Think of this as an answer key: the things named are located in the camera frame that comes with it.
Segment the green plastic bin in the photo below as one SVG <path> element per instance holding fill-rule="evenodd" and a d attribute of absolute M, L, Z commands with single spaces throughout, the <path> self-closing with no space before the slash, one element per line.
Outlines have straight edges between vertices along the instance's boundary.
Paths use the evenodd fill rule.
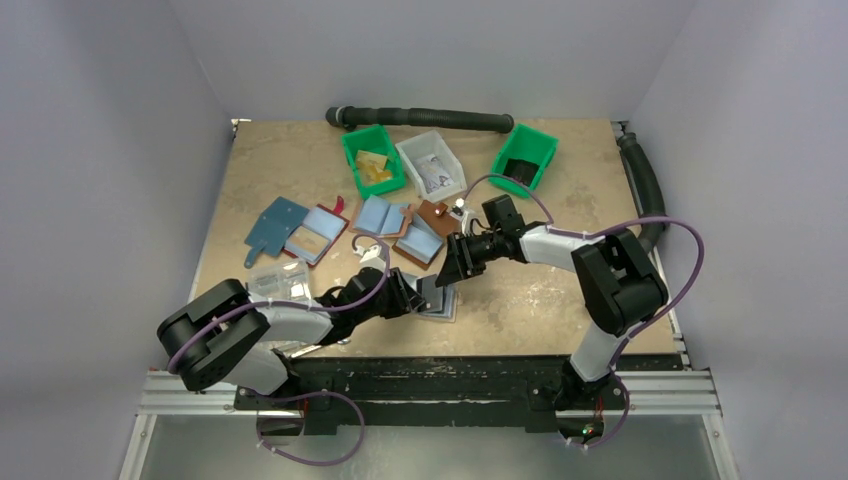
<path fill-rule="evenodd" d="M 513 130 L 512 135 L 506 140 L 501 151 L 498 152 L 498 156 L 495 157 L 495 165 L 492 167 L 492 173 L 503 175 L 506 169 L 506 162 L 510 158 L 535 163 L 539 166 L 539 170 L 536 172 L 530 185 L 527 185 L 527 188 L 530 190 L 535 190 L 539 184 L 539 180 L 542 179 L 542 175 L 545 173 L 545 169 L 554 158 L 558 143 L 559 139 L 547 133 L 542 133 L 527 125 L 519 124 Z M 527 198 L 529 196 L 521 187 L 502 178 L 490 178 L 489 181 L 493 185 L 519 197 Z"/>
<path fill-rule="evenodd" d="M 388 132 L 386 132 L 386 129 L 382 125 L 374 125 L 373 127 L 342 135 L 342 147 L 344 147 L 345 155 L 347 156 L 347 164 L 353 170 L 353 179 L 356 181 L 356 188 L 359 189 L 359 194 L 362 195 L 362 198 L 367 199 L 371 195 L 382 195 L 403 188 L 406 185 L 403 165 L 400 162 L 400 158 L 398 158 L 394 145 L 389 140 Z M 386 166 L 392 172 L 392 179 L 374 185 L 363 185 L 362 179 L 359 176 L 359 170 L 356 168 L 356 153 L 360 150 L 379 153 L 380 155 L 389 157 Z"/>

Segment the glass panel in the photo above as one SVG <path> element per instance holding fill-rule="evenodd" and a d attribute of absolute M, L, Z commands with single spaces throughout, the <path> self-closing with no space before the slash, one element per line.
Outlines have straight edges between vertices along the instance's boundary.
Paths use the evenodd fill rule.
<path fill-rule="evenodd" d="M 618 438 L 588 454 L 559 435 L 518 428 L 368 427 L 360 451 L 329 468 L 257 449 L 254 425 L 249 416 L 160 416 L 142 478 L 718 479 L 700 416 L 630 417 Z M 329 460 L 357 432 L 341 427 L 336 436 L 302 437 L 284 448 Z"/>

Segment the blue plastic part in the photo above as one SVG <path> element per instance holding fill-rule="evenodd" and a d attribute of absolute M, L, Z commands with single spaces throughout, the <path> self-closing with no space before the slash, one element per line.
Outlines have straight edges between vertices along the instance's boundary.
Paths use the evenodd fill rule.
<path fill-rule="evenodd" d="M 380 235 L 397 235 L 403 226 L 404 216 L 401 209 L 405 206 L 399 203 L 393 203 L 389 206 L 389 211 L 386 212 L 386 220 L 380 228 Z"/>
<path fill-rule="evenodd" d="M 353 224 L 353 228 L 375 235 L 382 230 L 386 213 L 389 211 L 389 202 L 376 195 L 371 195 L 359 209 L 359 216 Z"/>
<path fill-rule="evenodd" d="M 406 229 L 406 235 L 397 241 L 397 245 L 418 260 L 430 263 L 442 248 L 442 239 L 410 225 Z"/>
<path fill-rule="evenodd" d="M 421 215 L 418 215 L 417 213 L 414 217 L 412 217 L 412 225 L 418 227 L 421 230 L 424 230 L 425 232 L 429 233 L 434 237 L 439 236 L 438 233 L 436 233 L 432 228 L 430 228 L 430 225 L 427 225 L 427 222 L 425 222 L 424 219 L 421 218 Z"/>
<path fill-rule="evenodd" d="M 316 260 L 324 255 L 324 252 L 333 243 L 333 239 L 338 237 L 344 229 L 345 221 L 323 208 L 315 207 L 309 211 L 306 218 L 303 219 L 301 227 L 308 228 L 318 235 L 328 240 L 327 246 L 318 255 L 314 255 L 297 245 L 286 245 L 286 250 L 306 260 L 307 263 L 315 263 Z"/>
<path fill-rule="evenodd" d="M 345 221 L 323 208 L 315 207 L 303 219 L 303 226 L 330 240 L 339 236 Z"/>
<path fill-rule="evenodd" d="M 277 257 L 283 251 L 289 235 L 303 223 L 309 209 L 283 197 L 277 197 L 256 219 L 244 243 L 250 251 L 244 259 L 244 268 L 251 268 L 256 257 L 265 252 Z"/>

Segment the red clip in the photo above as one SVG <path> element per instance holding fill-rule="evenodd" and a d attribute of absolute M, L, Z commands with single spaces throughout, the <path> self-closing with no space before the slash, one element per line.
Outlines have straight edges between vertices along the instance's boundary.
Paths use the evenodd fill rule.
<path fill-rule="evenodd" d="M 333 213 L 339 215 L 342 213 L 342 210 L 344 210 L 344 198 L 342 198 L 341 195 L 338 195 L 336 197 L 336 206 L 333 207 Z"/>

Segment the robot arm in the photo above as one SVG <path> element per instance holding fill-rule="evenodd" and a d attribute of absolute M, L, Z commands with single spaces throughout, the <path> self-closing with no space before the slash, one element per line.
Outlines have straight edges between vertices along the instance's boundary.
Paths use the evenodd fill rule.
<path fill-rule="evenodd" d="M 587 241 L 558 234 L 542 222 L 525 224 L 508 195 L 485 202 L 489 229 L 470 232 L 470 215 L 462 205 L 452 214 L 466 221 L 464 233 L 448 237 L 448 248 L 436 285 L 445 286 L 481 275 L 486 263 L 509 258 L 540 263 L 577 274 L 586 309 L 592 318 L 577 351 L 563 365 L 554 407 L 567 409 L 591 398 L 609 381 L 628 333 L 668 300 L 668 290 L 635 235 L 622 229 L 603 239 Z M 346 285 L 333 287 L 314 301 L 339 307 L 360 301 L 383 276 L 379 252 L 369 249 L 362 268 Z M 158 337 L 169 356 L 175 355 L 214 317 L 250 303 L 237 280 L 225 280 L 204 293 L 159 327 Z M 177 361 L 176 371 L 193 391 L 225 381 L 261 394 L 277 391 L 294 371 L 283 355 L 255 347 L 257 342 L 299 340 L 328 345 L 349 337 L 359 324 L 375 316 L 394 318 L 418 310 L 424 299 L 407 284 L 397 268 L 368 301 L 341 312 L 325 313 L 293 307 L 248 309 L 195 342 Z"/>
<path fill-rule="evenodd" d="M 466 218 L 462 207 L 454 207 L 452 213 Z M 576 273 L 592 324 L 563 366 L 554 405 L 563 410 L 591 397 L 609 381 L 627 335 L 668 301 L 665 283 L 630 230 L 593 241 L 561 235 L 541 222 L 525 224 L 508 195 L 484 203 L 483 211 L 489 230 L 448 238 L 447 258 L 436 285 L 480 275 L 486 262 L 503 257 Z"/>
<path fill-rule="evenodd" d="M 366 264 L 373 265 L 373 260 Z M 323 307 L 350 305 L 368 295 L 382 277 L 382 270 L 366 266 L 346 285 L 331 288 L 314 302 Z M 213 318 L 252 300 L 256 298 L 251 299 L 238 280 L 224 280 L 162 322 L 159 341 L 174 356 Z M 289 380 L 293 370 L 284 355 L 257 343 L 297 340 L 329 345 L 348 338 L 357 325 L 372 317 L 398 317 L 423 304 L 400 270 L 392 268 L 380 290 L 355 308 L 333 313 L 294 307 L 247 309 L 194 342 L 177 361 L 176 373 L 191 391 L 227 382 L 269 395 Z"/>

